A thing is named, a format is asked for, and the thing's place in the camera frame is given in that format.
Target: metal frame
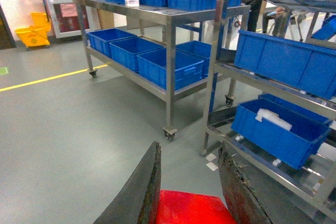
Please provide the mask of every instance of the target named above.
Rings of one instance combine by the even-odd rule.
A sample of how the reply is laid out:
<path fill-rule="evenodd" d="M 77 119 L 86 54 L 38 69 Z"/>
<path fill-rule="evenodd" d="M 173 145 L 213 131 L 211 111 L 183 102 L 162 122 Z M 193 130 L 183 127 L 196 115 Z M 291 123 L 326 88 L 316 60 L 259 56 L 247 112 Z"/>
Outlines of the metal frame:
<path fill-rule="evenodd" d="M 314 44 L 317 46 L 321 46 L 321 47 L 329 47 L 332 49 L 336 49 L 336 43 L 334 42 L 330 42 L 330 41 L 326 41 L 326 40 L 320 40 L 320 39 L 314 39 L 311 36 L 313 35 L 313 31 L 316 25 L 316 21 L 317 18 L 319 16 L 320 12 L 315 12 L 313 19 L 311 21 L 309 30 L 308 30 L 308 34 L 307 34 L 307 38 L 306 38 L 306 43 L 310 43 L 310 44 Z"/>
<path fill-rule="evenodd" d="M 214 112 L 213 106 L 217 85 L 216 78 L 219 74 L 222 74 L 232 79 L 228 95 L 229 98 L 230 96 L 233 97 L 235 82 L 240 81 L 247 85 L 255 87 L 259 90 L 271 93 L 289 102 L 295 103 L 315 113 L 324 115 L 332 120 L 336 119 L 335 103 L 321 98 L 313 98 L 309 95 L 301 94 L 299 93 L 299 90 L 296 90 L 292 87 L 286 86 L 279 82 L 271 81 L 262 77 L 252 75 L 248 71 L 238 69 L 228 64 L 227 62 L 222 61 L 221 59 L 221 55 L 223 54 L 223 52 L 221 51 L 222 40 L 223 38 L 226 37 L 225 41 L 226 48 L 228 47 L 230 42 L 228 41 L 230 39 L 229 33 L 227 34 L 227 30 L 225 31 L 222 30 L 223 26 L 228 23 L 228 18 L 226 19 L 222 18 L 223 6 L 225 1 L 227 0 L 217 0 L 211 62 L 209 67 L 208 84 L 206 90 L 206 102 L 203 114 L 205 132 L 204 132 L 204 141 L 202 142 L 201 146 L 201 155 L 206 155 L 212 152 L 213 150 L 215 150 L 215 148 L 219 147 L 221 141 L 225 141 L 229 145 L 231 145 L 237 151 L 237 153 L 241 154 L 245 159 L 247 159 L 251 164 L 255 165 L 257 168 L 266 173 L 268 176 L 270 176 L 277 182 L 281 183 L 283 186 L 292 191 L 294 194 L 298 195 L 308 204 L 316 207 L 317 210 L 321 211 L 331 219 L 336 220 L 336 212 L 334 211 L 334 209 L 330 208 L 330 202 L 328 201 L 329 195 L 336 186 L 336 162 L 329 161 L 330 164 L 327 166 L 329 170 L 324 171 L 323 176 L 321 176 L 321 174 L 319 174 L 318 172 L 313 171 L 312 169 L 306 167 L 303 168 L 306 172 L 312 174 L 312 176 L 319 175 L 320 179 L 323 181 L 320 185 L 318 185 L 319 188 L 317 188 L 316 191 L 314 191 L 312 190 L 312 188 L 309 188 L 306 185 L 301 184 L 302 181 L 300 180 L 300 178 L 290 176 L 288 173 L 284 172 L 281 169 L 282 167 L 281 168 L 274 167 L 272 165 L 272 161 L 268 160 L 267 158 L 266 159 L 262 158 L 260 155 L 258 155 L 258 153 L 253 152 L 251 149 L 247 148 L 241 142 L 237 142 L 236 140 L 234 140 L 234 137 L 237 133 L 229 132 L 228 134 L 225 134 L 218 129 L 222 125 L 232 123 L 236 111 L 236 108 L 229 108 Z M 298 6 L 300 6 L 300 4 L 304 4 L 301 0 L 295 0 L 295 1 L 297 1 Z M 279 2 L 279 0 L 275 0 L 274 2 L 279 3 L 279 5 L 284 6 L 287 9 L 291 8 L 290 3 L 286 2 L 282 3 Z M 316 6 L 308 6 L 307 4 L 305 4 L 303 9 L 319 10 L 325 12 L 329 10 L 329 8 L 326 10 L 322 10 L 319 4 L 317 4 Z M 312 25 L 309 30 L 309 36 L 306 42 L 310 43 L 315 42 L 314 44 L 330 47 L 330 45 L 328 43 L 325 43 L 325 41 L 323 41 L 323 43 L 321 41 L 317 43 L 316 41 L 313 41 L 311 38 L 309 38 L 310 35 L 312 34 L 317 17 L 318 13 L 315 13 Z M 210 135 L 218 140 L 218 142 L 212 146 L 208 146 L 208 138 Z M 316 155 L 312 156 L 311 158 L 316 159 L 320 158 L 320 156 Z"/>
<path fill-rule="evenodd" d="M 89 6 L 96 9 L 103 9 L 109 12 L 126 15 L 129 17 L 137 18 L 140 20 L 140 34 L 141 37 L 146 38 L 145 29 L 142 26 L 142 20 L 148 20 L 157 23 L 163 27 L 163 42 L 167 48 L 167 90 L 163 90 L 155 84 L 149 82 L 138 74 L 128 70 L 112 59 L 104 56 L 103 54 L 88 47 L 88 41 L 86 37 L 86 31 L 83 27 L 83 20 L 80 18 L 81 32 L 83 37 L 83 43 L 86 48 L 86 57 L 89 66 L 89 71 L 92 76 L 96 76 L 96 70 L 93 68 L 91 56 L 98 58 L 105 62 L 113 69 L 117 70 L 121 74 L 125 75 L 138 85 L 147 89 L 155 96 L 159 97 L 166 102 L 166 125 L 164 127 L 165 136 L 168 140 L 174 138 L 177 132 L 174 126 L 174 103 L 188 95 L 191 95 L 199 90 L 206 88 L 207 80 L 201 80 L 188 87 L 175 91 L 175 53 L 176 53 L 176 28 L 183 27 L 191 31 L 198 31 L 202 38 L 203 21 L 212 20 L 215 17 L 215 10 L 203 10 L 198 12 L 186 12 L 183 10 L 174 10 L 166 7 L 157 8 L 150 6 L 140 7 L 127 7 L 125 5 L 113 4 L 104 0 L 73 0 L 77 5 L 78 13 L 81 13 L 81 6 Z M 201 22 L 200 28 L 194 28 L 192 26 L 186 26 L 185 24 L 192 24 Z M 220 76 L 218 81 L 223 80 L 224 76 Z"/>

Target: person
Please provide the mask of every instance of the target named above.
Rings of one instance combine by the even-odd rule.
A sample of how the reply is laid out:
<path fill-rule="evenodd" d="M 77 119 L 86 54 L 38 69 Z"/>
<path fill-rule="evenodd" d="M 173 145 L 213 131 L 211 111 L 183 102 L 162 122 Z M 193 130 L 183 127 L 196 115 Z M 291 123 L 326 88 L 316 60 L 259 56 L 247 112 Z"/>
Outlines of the person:
<path fill-rule="evenodd" d="M 272 12 L 265 12 L 263 14 L 263 21 L 262 21 L 262 33 L 266 34 L 267 33 L 267 28 L 268 28 L 268 22 L 271 19 L 274 19 L 275 25 L 274 25 L 274 29 L 273 29 L 273 36 L 278 37 L 279 34 L 279 29 L 280 29 L 280 25 L 282 22 L 282 19 L 284 18 L 284 14 L 285 13 L 285 9 L 283 9 L 282 7 L 277 7 L 274 11 Z"/>

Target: white door frame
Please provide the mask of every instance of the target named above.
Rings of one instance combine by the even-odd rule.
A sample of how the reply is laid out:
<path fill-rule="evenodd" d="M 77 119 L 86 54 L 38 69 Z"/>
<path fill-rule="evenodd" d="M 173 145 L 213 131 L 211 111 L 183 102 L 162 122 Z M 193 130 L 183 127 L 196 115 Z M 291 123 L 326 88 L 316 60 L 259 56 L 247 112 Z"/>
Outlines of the white door frame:
<path fill-rule="evenodd" d="M 46 4 L 48 7 L 48 10 L 50 12 L 51 20 L 52 20 L 52 26 L 54 28 L 55 36 L 56 38 L 66 38 L 66 37 L 72 37 L 72 36 L 79 36 L 81 35 L 80 30 L 77 31 L 67 31 L 61 33 L 59 26 L 58 26 L 58 20 L 56 17 L 56 12 L 54 5 L 55 4 L 69 4 L 73 3 L 72 0 L 46 0 Z M 90 7 L 86 7 L 86 13 L 87 13 L 87 18 L 89 22 L 89 27 L 92 28 L 94 27 L 93 19 L 92 19 L 92 12 Z"/>

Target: yellow mop bucket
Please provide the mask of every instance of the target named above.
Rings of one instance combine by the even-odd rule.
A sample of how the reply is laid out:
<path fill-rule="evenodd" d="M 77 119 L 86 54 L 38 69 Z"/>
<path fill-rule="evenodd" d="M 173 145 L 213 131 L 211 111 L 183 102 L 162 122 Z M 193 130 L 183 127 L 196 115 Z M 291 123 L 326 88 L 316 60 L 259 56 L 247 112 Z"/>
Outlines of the yellow mop bucket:
<path fill-rule="evenodd" d="M 46 32 L 51 30 L 51 22 L 48 18 L 47 14 L 45 13 L 31 13 L 34 26 L 41 26 L 44 27 Z"/>
<path fill-rule="evenodd" d="M 51 22 L 45 13 L 32 13 L 34 26 L 16 29 L 15 33 L 26 47 L 49 46 L 47 33 Z"/>
<path fill-rule="evenodd" d="M 16 29 L 15 33 L 26 47 L 49 46 L 47 32 L 44 27 L 30 26 Z"/>

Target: yellow floor line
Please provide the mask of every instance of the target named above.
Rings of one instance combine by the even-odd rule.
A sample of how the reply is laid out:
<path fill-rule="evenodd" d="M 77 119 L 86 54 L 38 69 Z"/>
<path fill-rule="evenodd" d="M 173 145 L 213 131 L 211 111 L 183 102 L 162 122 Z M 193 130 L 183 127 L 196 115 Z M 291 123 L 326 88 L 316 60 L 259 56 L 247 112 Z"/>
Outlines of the yellow floor line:
<path fill-rule="evenodd" d="M 313 17 L 306 18 L 305 20 L 311 20 L 311 19 L 313 19 Z"/>
<path fill-rule="evenodd" d="M 95 67 L 95 69 L 104 68 L 104 67 L 107 67 L 107 65 L 100 65 L 100 66 Z M 51 80 L 59 79 L 59 78 L 66 77 L 66 76 L 72 76 L 74 74 L 83 73 L 83 72 L 86 72 L 86 71 L 88 71 L 88 69 L 82 69 L 82 70 L 78 70 L 78 71 L 71 72 L 71 73 L 64 73 L 64 74 L 60 74 L 59 76 L 52 76 L 52 77 L 40 79 L 40 80 L 37 80 L 37 81 L 26 82 L 26 83 L 23 83 L 23 84 L 19 84 L 19 85 L 15 85 L 15 86 L 0 89 L 0 92 L 11 90 L 11 89 L 17 89 L 17 88 L 21 88 L 21 87 L 45 82 L 45 81 L 51 81 Z"/>

